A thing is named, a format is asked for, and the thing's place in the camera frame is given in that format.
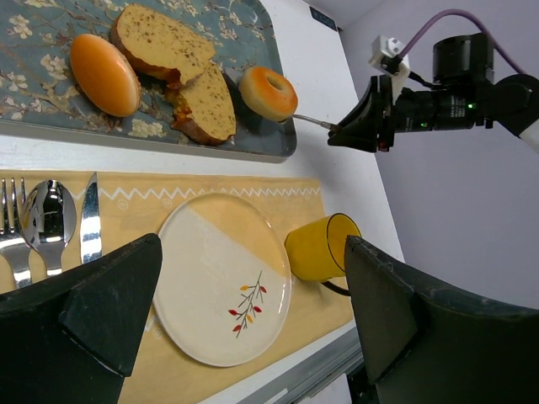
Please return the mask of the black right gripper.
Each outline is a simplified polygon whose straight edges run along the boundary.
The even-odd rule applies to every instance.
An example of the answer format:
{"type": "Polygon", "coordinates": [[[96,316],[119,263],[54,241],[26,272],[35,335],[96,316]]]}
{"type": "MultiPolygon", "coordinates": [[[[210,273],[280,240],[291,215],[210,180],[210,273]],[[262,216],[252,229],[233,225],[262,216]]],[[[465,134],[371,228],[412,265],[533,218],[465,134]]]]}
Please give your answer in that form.
{"type": "Polygon", "coordinates": [[[328,133],[328,145],[388,152],[396,133],[434,129],[438,97],[436,91],[404,88],[393,99],[392,80],[373,76],[360,102],[328,133]]]}

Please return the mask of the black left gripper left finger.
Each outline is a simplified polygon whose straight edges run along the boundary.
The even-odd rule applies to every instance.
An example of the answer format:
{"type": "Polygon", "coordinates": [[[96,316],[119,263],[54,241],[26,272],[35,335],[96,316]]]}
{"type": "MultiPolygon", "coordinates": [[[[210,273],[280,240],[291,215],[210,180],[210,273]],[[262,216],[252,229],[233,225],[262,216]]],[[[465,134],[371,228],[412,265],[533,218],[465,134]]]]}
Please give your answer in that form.
{"type": "Polygon", "coordinates": [[[157,286],[160,238],[1,296],[3,403],[116,403],[157,286]]]}

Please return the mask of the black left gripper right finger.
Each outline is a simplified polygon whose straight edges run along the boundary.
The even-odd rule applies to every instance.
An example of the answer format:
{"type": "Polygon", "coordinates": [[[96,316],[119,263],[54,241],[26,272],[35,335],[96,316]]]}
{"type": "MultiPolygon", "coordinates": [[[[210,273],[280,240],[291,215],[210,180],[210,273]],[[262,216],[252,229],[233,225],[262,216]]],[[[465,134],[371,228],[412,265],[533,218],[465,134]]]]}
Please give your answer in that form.
{"type": "Polygon", "coordinates": [[[537,310],[457,288],[361,237],[348,237],[344,263],[380,402],[537,402],[537,310]]]}

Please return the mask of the orange bagel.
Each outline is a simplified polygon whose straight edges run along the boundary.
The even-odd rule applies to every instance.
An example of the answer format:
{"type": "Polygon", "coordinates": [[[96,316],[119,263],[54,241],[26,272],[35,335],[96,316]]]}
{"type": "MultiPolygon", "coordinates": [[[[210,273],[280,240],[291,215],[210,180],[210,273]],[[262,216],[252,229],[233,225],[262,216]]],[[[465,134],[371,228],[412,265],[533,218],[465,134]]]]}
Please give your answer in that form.
{"type": "Polygon", "coordinates": [[[244,103],[268,120],[287,120],[296,112],[298,97],[294,87],[285,77],[269,68],[248,68],[238,88],[244,103]]]}

